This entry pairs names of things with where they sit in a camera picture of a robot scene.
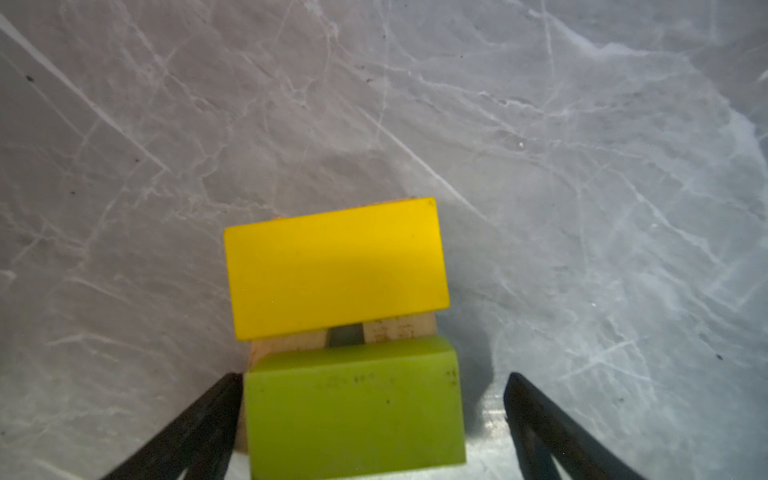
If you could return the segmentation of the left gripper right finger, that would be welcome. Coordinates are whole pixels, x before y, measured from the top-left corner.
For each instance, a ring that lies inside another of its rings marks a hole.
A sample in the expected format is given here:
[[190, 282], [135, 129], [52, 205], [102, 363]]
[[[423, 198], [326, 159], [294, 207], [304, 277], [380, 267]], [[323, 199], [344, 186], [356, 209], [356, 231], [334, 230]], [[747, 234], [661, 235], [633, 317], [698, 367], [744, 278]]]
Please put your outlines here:
[[598, 442], [519, 372], [510, 374], [503, 403], [525, 479], [636, 479], [642, 476]]

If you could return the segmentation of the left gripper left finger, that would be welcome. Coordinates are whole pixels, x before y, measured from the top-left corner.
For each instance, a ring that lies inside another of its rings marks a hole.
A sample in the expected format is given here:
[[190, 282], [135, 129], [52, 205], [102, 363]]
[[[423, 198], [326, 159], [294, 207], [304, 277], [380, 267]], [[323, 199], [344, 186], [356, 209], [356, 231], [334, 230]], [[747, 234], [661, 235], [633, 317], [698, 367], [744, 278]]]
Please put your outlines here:
[[243, 375], [228, 373], [107, 479], [222, 479], [234, 449]]

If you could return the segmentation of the lime green block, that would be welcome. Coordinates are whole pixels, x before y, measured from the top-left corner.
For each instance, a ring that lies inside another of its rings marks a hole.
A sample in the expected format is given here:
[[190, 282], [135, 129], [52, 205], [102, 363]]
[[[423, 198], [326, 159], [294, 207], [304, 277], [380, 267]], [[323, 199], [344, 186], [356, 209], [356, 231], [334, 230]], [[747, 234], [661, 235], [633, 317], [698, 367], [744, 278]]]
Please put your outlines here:
[[280, 353], [244, 376], [254, 479], [462, 464], [460, 369], [440, 336]]

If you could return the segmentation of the yellow rectangular block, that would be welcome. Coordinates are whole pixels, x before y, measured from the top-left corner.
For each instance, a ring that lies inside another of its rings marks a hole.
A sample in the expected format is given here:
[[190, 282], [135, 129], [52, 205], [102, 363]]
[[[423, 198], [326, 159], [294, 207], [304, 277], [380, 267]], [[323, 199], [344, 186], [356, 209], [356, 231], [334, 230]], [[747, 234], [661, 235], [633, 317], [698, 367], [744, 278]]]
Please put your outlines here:
[[228, 227], [223, 239], [241, 341], [450, 305], [433, 197]]

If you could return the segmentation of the natural wood block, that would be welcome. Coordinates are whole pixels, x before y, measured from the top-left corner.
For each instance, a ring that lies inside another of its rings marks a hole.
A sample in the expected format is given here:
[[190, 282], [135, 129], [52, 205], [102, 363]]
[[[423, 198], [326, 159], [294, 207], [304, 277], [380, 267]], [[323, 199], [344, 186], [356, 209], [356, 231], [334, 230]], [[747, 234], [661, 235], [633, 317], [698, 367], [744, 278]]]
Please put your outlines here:
[[[326, 348], [328, 343], [328, 329], [251, 341], [245, 372], [249, 372], [259, 361], [269, 355], [322, 349]], [[245, 404], [245, 399], [242, 399], [234, 440], [234, 451], [242, 454], [248, 453]]]
[[436, 314], [426, 312], [365, 322], [362, 329], [366, 344], [434, 336]]

